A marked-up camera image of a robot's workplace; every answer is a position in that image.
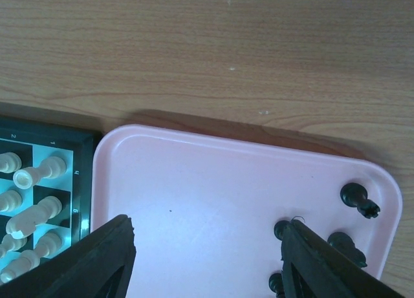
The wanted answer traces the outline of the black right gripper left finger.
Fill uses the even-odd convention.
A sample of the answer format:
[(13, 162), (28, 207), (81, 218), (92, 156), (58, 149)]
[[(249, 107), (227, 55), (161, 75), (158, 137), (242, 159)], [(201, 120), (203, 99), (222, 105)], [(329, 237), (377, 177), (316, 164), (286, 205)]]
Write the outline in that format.
[(118, 215), (74, 246), (1, 286), (1, 297), (125, 297), (136, 256), (131, 218)]

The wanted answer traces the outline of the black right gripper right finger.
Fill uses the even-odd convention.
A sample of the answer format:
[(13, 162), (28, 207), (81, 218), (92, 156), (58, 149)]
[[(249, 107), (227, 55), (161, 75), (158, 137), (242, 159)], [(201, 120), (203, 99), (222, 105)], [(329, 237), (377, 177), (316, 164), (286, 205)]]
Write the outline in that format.
[(402, 297), (296, 219), (283, 230), (281, 257), (286, 297)]

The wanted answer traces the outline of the black pawn chess piece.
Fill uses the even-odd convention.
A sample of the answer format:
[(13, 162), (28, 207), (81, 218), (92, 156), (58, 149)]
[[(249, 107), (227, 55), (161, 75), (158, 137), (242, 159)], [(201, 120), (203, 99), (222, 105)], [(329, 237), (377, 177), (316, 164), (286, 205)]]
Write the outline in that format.
[(274, 235), (278, 240), (283, 240), (283, 233), (288, 224), (288, 220), (280, 220), (274, 225)]

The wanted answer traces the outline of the black and white chessboard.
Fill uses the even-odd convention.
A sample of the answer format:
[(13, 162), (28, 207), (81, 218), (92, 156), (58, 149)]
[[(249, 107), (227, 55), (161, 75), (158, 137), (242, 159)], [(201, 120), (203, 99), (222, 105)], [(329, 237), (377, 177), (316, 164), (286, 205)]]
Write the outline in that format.
[(62, 158), (66, 173), (55, 179), (42, 179), (29, 189), (18, 188), (13, 173), (1, 173), (1, 193), (17, 191), (22, 205), (11, 211), (1, 212), (1, 241), (7, 234), (6, 223), (18, 213), (37, 204), (48, 196), (57, 197), (62, 211), (45, 224), (36, 226), (27, 243), (17, 251), (9, 251), (1, 259), (1, 270), (25, 250), (33, 250), (38, 240), (50, 230), (56, 230), (62, 247), (54, 255), (40, 259), (40, 265), (69, 249), (90, 232), (91, 188), (93, 157), (102, 134), (79, 126), (75, 114), (35, 109), (22, 105), (1, 104), (1, 154), (13, 152), (22, 161), (21, 169), (38, 167), (50, 157)]

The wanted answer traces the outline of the black knight chess piece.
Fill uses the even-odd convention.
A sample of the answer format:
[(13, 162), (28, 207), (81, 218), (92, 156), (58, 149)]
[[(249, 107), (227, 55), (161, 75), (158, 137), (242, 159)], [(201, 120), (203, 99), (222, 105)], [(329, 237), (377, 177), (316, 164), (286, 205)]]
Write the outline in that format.
[(348, 234), (343, 232), (334, 232), (328, 237), (327, 243), (356, 264), (359, 268), (367, 267), (364, 253), (355, 246), (353, 239), (348, 236)]

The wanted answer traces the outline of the black pawn on tray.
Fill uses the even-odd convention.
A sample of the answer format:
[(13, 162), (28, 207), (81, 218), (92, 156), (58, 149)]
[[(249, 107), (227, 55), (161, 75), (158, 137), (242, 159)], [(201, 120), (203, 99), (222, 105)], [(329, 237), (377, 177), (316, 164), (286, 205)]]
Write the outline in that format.
[(281, 272), (273, 273), (268, 280), (270, 290), (275, 293), (276, 298), (285, 298), (285, 290)]

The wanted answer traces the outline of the white bishop far side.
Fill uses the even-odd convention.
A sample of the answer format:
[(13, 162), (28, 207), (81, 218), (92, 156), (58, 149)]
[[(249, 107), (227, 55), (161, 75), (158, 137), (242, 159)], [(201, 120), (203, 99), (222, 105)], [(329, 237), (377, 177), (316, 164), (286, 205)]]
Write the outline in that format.
[(33, 250), (23, 251), (17, 259), (12, 260), (1, 270), (1, 282), (10, 282), (22, 274), (38, 267), (40, 259), (54, 255), (62, 247), (62, 239), (56, 230), (46, 232)]

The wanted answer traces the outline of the white knight far side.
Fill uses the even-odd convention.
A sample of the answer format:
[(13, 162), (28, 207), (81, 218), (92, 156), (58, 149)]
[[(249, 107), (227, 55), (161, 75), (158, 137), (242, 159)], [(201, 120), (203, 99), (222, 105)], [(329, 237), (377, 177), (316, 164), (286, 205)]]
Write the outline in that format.
[(37, 204), (13, 216), (6, 223), (6, 233), (13, 239), (23, 239), (35, 232), (36, 226), (45, 224), (62, 211), (61, 201), (54, 196), (48, 196)]

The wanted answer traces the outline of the white pawn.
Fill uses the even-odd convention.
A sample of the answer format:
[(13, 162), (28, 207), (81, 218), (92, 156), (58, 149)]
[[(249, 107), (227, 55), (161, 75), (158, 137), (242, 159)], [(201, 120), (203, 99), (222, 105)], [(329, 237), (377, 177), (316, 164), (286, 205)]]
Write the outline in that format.
[(15, 239), (11, 234), (6, 234), (0, 244), (0, 258), (6, 256), (9, 251), (20, 250), (27, 243), (27, 238)]
[(8, 190), (0, 195), (0, 212), (11, 212), (23, 203), (21, 195), (14, 190)]

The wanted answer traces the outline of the white rook far corner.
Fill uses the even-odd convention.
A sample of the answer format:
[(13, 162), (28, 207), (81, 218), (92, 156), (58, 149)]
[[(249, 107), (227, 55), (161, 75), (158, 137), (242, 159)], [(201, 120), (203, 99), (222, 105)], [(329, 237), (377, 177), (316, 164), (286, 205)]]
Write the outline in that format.
[(26, 167), (17, 170), (13, 175), (14, 184), (20, 189), (29, 189), (42, 179), (55, 179), (66, 173), (65, 161), (57, 156), (44, 159), (38, 167)]

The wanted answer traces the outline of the pink plastic tray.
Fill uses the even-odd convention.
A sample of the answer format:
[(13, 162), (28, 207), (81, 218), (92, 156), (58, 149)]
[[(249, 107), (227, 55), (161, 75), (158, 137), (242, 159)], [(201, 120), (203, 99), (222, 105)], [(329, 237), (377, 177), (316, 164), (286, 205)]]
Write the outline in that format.
[[(365, 218), (340, 198), (363, 185), (380, 207)], [(326, 239), (341, 231), (380, 277), (402, 193), (363, 160), (126, 125), (94, 154), (91, 228), (131, 218), (136, 257), (128, 297), (272, 297), (281, 269), (274, 225), (296, 218)]]

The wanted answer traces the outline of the white pawn far end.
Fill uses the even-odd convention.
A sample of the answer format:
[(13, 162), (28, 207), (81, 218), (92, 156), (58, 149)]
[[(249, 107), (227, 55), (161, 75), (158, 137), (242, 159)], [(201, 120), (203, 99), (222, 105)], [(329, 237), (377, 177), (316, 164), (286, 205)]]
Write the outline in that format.
[(13, 153), (7, 152), (0, 154), (0, 172), (1, 173), (13, 173), (21, 169), (21, 158)]

